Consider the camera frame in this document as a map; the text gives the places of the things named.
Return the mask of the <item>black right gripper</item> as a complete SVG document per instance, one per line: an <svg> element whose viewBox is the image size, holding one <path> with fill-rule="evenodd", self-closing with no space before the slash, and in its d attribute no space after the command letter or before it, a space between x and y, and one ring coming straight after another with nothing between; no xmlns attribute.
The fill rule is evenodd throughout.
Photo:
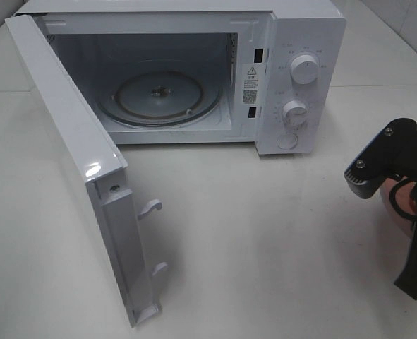
<svg viewBox="0 0 417 339"><path fill-rule="evenodd" d="M387 177L399 179L392 166L401 154L403 179L393 188L393 207L397 214L411 221L411 245L406 264L394 284L412 299L417 300L417 123L413 119L395 119L388 123L352 163L345 169L344 178L359 198L370 198ZM405 211L397 202L397 193L412 184L409 198L415 211Z"/></svg>

